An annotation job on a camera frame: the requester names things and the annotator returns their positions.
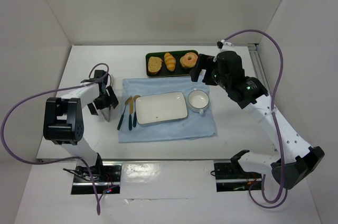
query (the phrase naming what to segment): white backdrop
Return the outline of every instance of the white backdrop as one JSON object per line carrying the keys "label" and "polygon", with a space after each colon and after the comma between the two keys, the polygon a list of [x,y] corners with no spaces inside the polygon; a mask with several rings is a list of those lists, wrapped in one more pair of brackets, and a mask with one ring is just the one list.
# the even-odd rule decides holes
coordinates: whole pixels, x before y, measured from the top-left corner
{"label": "white backdrop", "polygon": [[[338,180],[337,12],[338,0],[283,0],[267,29],[284,53],[277,105],[305,139],[325,152],[307,178],[323,224],[338,219],[338,190],[333,187]],[[278,53],[267,39],[259,53],[271,88],[278,75]]]}
{"label": "white backdrop", "polygon": [[[265,30],[280,0],[47,0],[72,44],[215,44]],[[235,43],[258,43],[242,35]]]}
{"label": "white backdrop", "polygon": [[[70,43],[45,0],[0,0],[0,121],[23,98],[55,88]],[[46,97],[15,111],[5,130],[8,145],[33,159],[42,136]],[[10,157],[0,145],[0,222],[13,223],[30,165]]]}

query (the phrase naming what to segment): light blue cloth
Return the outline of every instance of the light blue cloth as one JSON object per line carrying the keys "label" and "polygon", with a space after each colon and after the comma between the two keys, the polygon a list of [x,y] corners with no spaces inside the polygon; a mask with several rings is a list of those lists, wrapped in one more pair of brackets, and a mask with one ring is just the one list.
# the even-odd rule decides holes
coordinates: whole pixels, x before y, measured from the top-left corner
{"label": "light blue cloth", "polygon": [[[199,82],[192,82],[190,77],[169,77],[155,79],[124,79],[122,90],[121,113],[124,109],[124,101],[128,96],[140,95],[150,96],[155,94],[182,92],[187,101],[188,95],[194,88],[209,94],[209,87]],[[201,116],[191,111],[188,107],[188,117],[180,120],[172,120],[163,123],[140,125],[137,123],[133,130],[128,129],[129,107],[126,109],[125,117],[119,131],[120,143],[135,142],[158,142],[174,141],[178,139],[196,139],[211,137],[216,134],[216,126],[213,120],[211,103]]]}

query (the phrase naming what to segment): utensil handle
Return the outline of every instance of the utensil handle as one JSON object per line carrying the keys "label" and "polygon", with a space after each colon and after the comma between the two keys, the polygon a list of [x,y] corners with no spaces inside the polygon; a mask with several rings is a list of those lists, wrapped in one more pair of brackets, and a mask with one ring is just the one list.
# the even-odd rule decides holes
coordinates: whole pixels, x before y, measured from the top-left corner
{"label": "utensil handle", "polygon": [[133,120],[133,127],[136,127],[137,117],[136,117],[136,111],[134,112],[134,120]]}
{"label": "utensil handle", "polygon": [[129,114],[129,130],[132,130],[133,127],[132,127],[132,115]]}
{"label": "utensil handle", "polygon": [[123,121],[123,117],[125,116],[125,114],[122,114],[121,115],[121,118],[120,118],[120,122],[118,122],[118,126],[117,126],[117,129],[120,130],[121,128],[121,125],[122,125],[122,121]]}

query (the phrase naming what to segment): knife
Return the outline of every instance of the knife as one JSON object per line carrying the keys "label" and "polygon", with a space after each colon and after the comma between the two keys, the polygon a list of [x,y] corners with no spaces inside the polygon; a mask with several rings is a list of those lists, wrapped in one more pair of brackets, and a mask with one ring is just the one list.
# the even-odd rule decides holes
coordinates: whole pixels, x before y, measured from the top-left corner
{"label": "knife", "polygon": [[134,111],[134,107],[133,107],[133,104],[134,104],[134,100],[132,98],[132,96],[130,96],[131,99],[129,101],[129,130],[132,130],[133,129],[133,124],[132,124],[132,113]]}
{"label": "knife", "polygon": [[134,98],[133,98],[133,100],[134,100],[134,102],[135,102],[135,112],[134,112],[133,127],[136,127],[136,123],[137,123],[137,116],[136,116],[136,99],[137,99],[138,97],[141,97],[141,96],[137,95],[137,96],[134,96]]}
{"label": "knife", "polygon": [[123,110],[123,113],[122,113],[121,118],[120,118],[120,122],[118,122],[118,126],[117,126],[118,130],[120,130],[120,128],[121,128],[123,117],[125,116],[126,107],[127,107],[130,100],[132,100],[132,96],[129,96],[129,98],[125,101],[125,109]]}

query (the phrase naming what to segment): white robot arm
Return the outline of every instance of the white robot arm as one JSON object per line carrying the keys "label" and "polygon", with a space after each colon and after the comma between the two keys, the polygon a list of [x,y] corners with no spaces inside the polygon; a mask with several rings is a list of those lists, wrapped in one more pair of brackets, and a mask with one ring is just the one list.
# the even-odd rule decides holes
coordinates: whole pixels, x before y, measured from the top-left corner
{"label": "white robot arm", "polygon": [[61,97],[51,97],[46,101],[43,136],[54,144],[61,145],[71,156],[79,156],[90,167],[100,168],[101,157],[86,142],[83,137],[84,124],[82,109],[88,106],[92,115],[103,115],[108,120],[105,111],[115,108],[118,100],[112,90],[112,82],[107,86],[108,77],[103,82],[86,86],[104,76],[103,70],[95,70],[94,78],[82,81],[85,87]]}
{"label": "white robot arm", "polygon": [[[207,85],[221,86],[230,99],[262,127],[280,152],[273,120],[273,113],[275,114],[285,157],[284,188],[293,188],[317,167],[324,157],[323,150],[319,146],[311,147],[292,128],[277,107],[271,107],[271,96],[268,91],[258,79],[245,76],[241,57],[236,54],[231,43],[222,40],[218,42],[218,47],[220,53],[216,57],[199,55],[195,67],[190,72],[192,81],[197,81],[201,70],[205,69],[203,82]],[[280,155],[262,155],[243,150],[231,158],[231,162],[239,172],[272,174],[280,183]]]}

